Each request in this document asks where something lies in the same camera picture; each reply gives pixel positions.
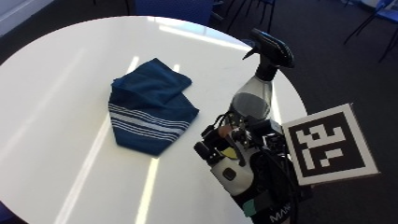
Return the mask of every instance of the table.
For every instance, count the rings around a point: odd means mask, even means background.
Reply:
[[[252,223],[193,145],[252,77],[249,47],[194,23],[119,17],[35,40],[0,67],[0,199],[31,224]],[[119,147],[107,112],[111,83],[158,58],[189,76],[200,109],[156,159]],[[306,116],[292,83],[274,79],[274,119]]]

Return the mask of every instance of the chair leg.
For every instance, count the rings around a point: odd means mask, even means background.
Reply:
[[[249,9],[250,9],[250,7],[252,7],[252,3],[253,3],[253,0],[250,0],[250,4],[249,4],[249,7],[248,7],[248,11],[246,11],[246,17],[248,17],[248,15],[249,15]]]
[[[378,63],[383,61],[383,59],[385,59],[386,56],[387,56],[389,51],[390,51],[390,50],[394,48],[394,46],[397,45],[397,42],[398,42],[398,28],[397,28],[397,30],[395,30],[395,32],[394,32],[394,35],[393,35],[393,37],[391,37],[391,39],[390,39],[390,41],[389,41],[389,45],[387,45],[387,47],[386,47],[386,50],[385,50],[385,52],[383,52],[383,55],[382,55],[381,59],[378,60]]]
[[[273,8],[272,8],[270,20],[269,20],[269,29],[268,29],[269,34],[272,33],[273,18],[274,18],[274,3],[273,3]]]
[[[363,28],[370,24],[370,22],[373,21],[374,18],[375,18],[375,17],[373,17],[373,18],[369,20],[369,22],[367,22],[366,24],[362,25],[362,27],[361,27],[359,30],[357,31],[357,36],[359,36],[359,34],[361,34]]]
[[[375,17],[375,14],[371,14],[371,15],[369,16],[369,18],[362,22],[362,24],[357,27],[357,29],[350,33],[349,37],[348,37],[346,40],[345,40],[344,45],[348,44],[348,42],[349,42],[350,38],[353,37],[353,35],[354,35],[358,31],[361,32],[361,31],[363,30],[363,28],[367,26],[367,24],[370,24],[370,22],[373,21],[374,17]]]
[[[236,19],[237,19],[238,12],[241,11],[241,9],[242,9],[245,3],[246,3],[246,0],[241,1],[241,4],[240,4],[240,7],[238,7],[236,16],[233,17],[232,23],[229,24],[229,26],[228,26],[228,28],[226,28],[226,34],[229,33],[229,30],[232,29],[232,26],[233,26],[234,21],[236,21]]]
[[[264,21],[265,10],[266,10],[266,3],[264,3],[264,7],[262,7],[262,15],[261,15],[260,24],[262,24],[262,21]]]
[[[127,16],[131,15],[131,12],[129,12],[129,4],[128,4],[128,1],[129,0],[124,0],[125,1],[125,7],[127,7]]]
[[[226,12],[225,12],[225,16],[224,16],[224,18],[226,18],[226,17],[228,17],[229,10],[232,9],[232,6],[233,6],[234,2],[236,2],[236,0],[233,0],[233,1],[232,1],[232,4],[228,6],[228,9],[226,9]]]

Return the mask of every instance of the chair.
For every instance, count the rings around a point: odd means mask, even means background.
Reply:
[[[214,0],[136,0],[137,16],[158,16],[208,26]]]
[[[220,7],[222,4],[224,4],[222,0],[214,0],[213,8]],[[212,18],[214,18],[218,22],[224,21],[224,18],[214,11],[212,11]]]
[[[385,49],[383,55],[378,62],[382,62],[383,59],[387,56],[387,53],[391,51],[394,46],[398,42],[398,11],[393,9],[386,9],[386,7],[391,4],[394,0],[379,0],[377,3],[375,9],[371,13],[371,15],[365,19],[365,21],[361,23],[361,25],[357,27],[357,29],[350,33],[349,37],[345,40],[345,45],[348,44],[350,38],[353,35],[359,35],[365,27],[370,24],[370,22],[374,20],[374,18],[379,18],[385,21],[390,21],[397,24],[397,30],[393,34],[393,37],[389,41],[387,47]]]
[[[15,214],[0,202],[0,222],[7,221],[7,220],[12,219],[13,217],[15,217]]]
[[[345,7],[349,5],[349,3],[350,3],[350,0],[346,0]]]
[[[241,9],[242,9],[246,1],[249,1],[249,0],[242,0],[242,2],[241,2],[241,5],[240,5],[237,13],[236,13],[236,15],[233,17],[232,23],[228,26],[226,33],[229,33],[229,31],[230,31],[230,28],[232,28],[232,26],[234,24],[234,21],[237,19],[237,15],[238,15],[238,13],[240,13],[240,11],[241,11]],[[232,6],[233,6],[234,2],[236,2],[236,0],[233,0],[230,6],[226,9],[226,15],[225,15],[225,17],[228,16],[229,10],[232,9]],[[254,0],[250,0],[250,4],[249,4],[248,10],[246,10],[246,17],[249,15],[249,10],[250,10],[253,2],[254,2]],[[260,4],[262,3],[262,15],[261,15],[260,24],[262,24],[262,21],[264,21],[264,15],[265,15],[266,6],[268,5],[272,6],[272,14],[270,14],[270,19],[269,19],[268,33],[272,32],[272,24],[273,24],[273,17],[274,17],[274,2],[276,2],[276,0],[257,0],[257,7],[260,7]]]
[[[131,12],[129,12],[128,1],[129,1],[129,0],[124,0],[124,2],[125,2],[125,9],[127,9],[127,15],[129,16],[129,15],[131,15]],[[92,3],[95,4],[95,6],[97,6],[97,0],[92,0]]]

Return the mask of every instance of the bottle neck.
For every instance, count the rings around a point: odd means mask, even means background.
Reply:
[[[258,77],[262,81],[273,81],[276,72],[277,67],[274,65],[260,65],[256,70],[256,77]]]

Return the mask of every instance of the striped towel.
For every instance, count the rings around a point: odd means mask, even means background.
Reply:
[[[158,59],[113,80],[108,108],[120,146],[160,156],[200,112],[181,93],[190,84]]]

